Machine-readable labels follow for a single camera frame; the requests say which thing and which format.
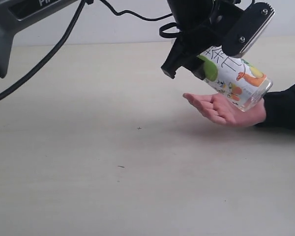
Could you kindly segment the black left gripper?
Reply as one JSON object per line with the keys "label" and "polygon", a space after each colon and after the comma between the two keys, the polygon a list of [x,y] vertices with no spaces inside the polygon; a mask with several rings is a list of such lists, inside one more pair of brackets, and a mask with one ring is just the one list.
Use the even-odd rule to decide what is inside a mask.
{"label": "black left gripper", "polygon": [[172,48],[161,66],[165,75],[175,78],[180,67],[200,80],[206,78],[204,61],[196,57],[221,39],[241,16],[239,0],[173,0],[175,34]]}

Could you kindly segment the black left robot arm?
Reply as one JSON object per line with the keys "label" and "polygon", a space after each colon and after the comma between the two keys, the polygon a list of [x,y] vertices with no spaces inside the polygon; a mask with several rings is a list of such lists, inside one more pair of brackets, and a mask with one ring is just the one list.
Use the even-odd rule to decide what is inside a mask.
{"label": "black left robot arm", "polygon": [[[0,78],[7,75],[14,36],[73,4],[72,0],[0,0]],[[168,6],[181,31],[226,15],[232,26],[243,10],[238,0],[170,0]]]}

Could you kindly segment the person's forearm black sleeve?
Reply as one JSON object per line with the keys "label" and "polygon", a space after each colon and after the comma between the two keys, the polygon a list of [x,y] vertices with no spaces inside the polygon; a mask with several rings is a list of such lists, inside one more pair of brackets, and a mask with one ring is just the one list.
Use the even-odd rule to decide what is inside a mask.
{"label": "person's forearm black sleeve", "polygon": [[262,128],[283,128],[295,131],[295,84],[284,91],[268,92],[264,96],[265,120],[256,124]]}

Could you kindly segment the person's open bare hand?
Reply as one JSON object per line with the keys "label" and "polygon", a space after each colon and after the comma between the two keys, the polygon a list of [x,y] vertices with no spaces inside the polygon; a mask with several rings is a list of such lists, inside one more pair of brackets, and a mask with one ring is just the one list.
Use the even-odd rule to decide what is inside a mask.
{"label": "person's open bare hand", "polygon": [[195,107],[202,116],[213,123],[228,127],[251,127],[266,119],[264,100],[243,112],[220,94],[196,95],[184,93],[183,97]]}

